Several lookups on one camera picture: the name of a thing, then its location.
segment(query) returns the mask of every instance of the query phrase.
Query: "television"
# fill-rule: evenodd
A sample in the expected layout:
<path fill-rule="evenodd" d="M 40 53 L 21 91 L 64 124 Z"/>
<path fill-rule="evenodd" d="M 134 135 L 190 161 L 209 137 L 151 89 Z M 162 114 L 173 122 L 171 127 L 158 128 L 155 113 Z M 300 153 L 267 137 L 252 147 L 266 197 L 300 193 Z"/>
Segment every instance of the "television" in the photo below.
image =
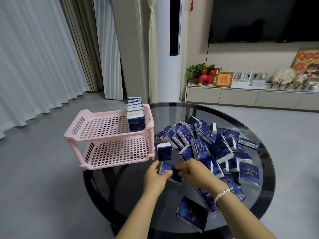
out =
<path fill-rule="evenodd" d="M 319 0 L 214 0 L 208 43 L 319 41 Z"/>

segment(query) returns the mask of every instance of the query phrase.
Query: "gray floor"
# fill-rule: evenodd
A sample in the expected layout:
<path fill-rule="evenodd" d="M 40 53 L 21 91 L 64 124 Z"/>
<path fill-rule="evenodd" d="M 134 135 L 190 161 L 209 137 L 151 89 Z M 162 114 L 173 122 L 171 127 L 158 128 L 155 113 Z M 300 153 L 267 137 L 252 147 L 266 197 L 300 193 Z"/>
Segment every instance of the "gray floor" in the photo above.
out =
<path fill-rule="evenodd" d="M 0 140 L 0 238 L 111 238 L 90 201 L 63 134 L 79 110 L 121 110 L 122 101 L 87 93 L 6 131 Z M 278 238 L 319 236 L 319 113 L 210 106 L 247 125 L 265 144 L 276 191 L 261 221 Z"/>

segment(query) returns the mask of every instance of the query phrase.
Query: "red toy horse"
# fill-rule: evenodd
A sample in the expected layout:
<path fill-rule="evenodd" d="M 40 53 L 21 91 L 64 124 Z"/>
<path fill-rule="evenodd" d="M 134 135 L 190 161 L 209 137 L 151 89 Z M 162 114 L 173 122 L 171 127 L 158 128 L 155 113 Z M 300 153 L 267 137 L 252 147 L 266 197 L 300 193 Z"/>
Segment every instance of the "red toy horse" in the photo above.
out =
<path fill-rule="evenodd" d="M 203 69 L 201 73 L 201 76 L 198 78 L 198 86 L 202 86 L 204 81 L 207 81 L 207 86 L 211 86 L 215 75 L 218 74 L 218 70 L 212 69 L 209 71 L 209 75 L 207 75 L 207 69 Z"/>

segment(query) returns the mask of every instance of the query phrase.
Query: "bracelet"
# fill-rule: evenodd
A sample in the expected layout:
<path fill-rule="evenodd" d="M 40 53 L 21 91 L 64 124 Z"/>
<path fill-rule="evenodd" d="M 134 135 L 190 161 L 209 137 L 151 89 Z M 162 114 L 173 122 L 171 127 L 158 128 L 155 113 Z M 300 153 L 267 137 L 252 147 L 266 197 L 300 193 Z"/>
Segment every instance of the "bracelet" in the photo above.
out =
<path fill-rule="evenodd" d="M 223 192 L 219 193 L 219 194 L 215 197 L 215 199 L 214 199 L 214 204 L 217 205 L 217 204 L 216 204 L 217 201 L 218 201 L 223 195 L 225 195 L 227 192 L 231 192 L 231 193 L 234 194 L 234 188 L 227 188 L 227 189 L 225 189 Z"/>

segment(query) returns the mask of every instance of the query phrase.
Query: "red hanging ornament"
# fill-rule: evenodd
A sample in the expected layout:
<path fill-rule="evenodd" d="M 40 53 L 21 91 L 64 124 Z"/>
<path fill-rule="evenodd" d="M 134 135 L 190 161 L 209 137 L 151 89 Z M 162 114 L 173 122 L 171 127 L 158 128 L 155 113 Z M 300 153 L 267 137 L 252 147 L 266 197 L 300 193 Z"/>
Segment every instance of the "red hanging ornament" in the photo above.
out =
<path fill-rule="evenodd" d="M 192 3 L 190 5 L 190 12 L 193 12 L 193 6 L 194 6 L 194 0 L 192 0 Z"/>

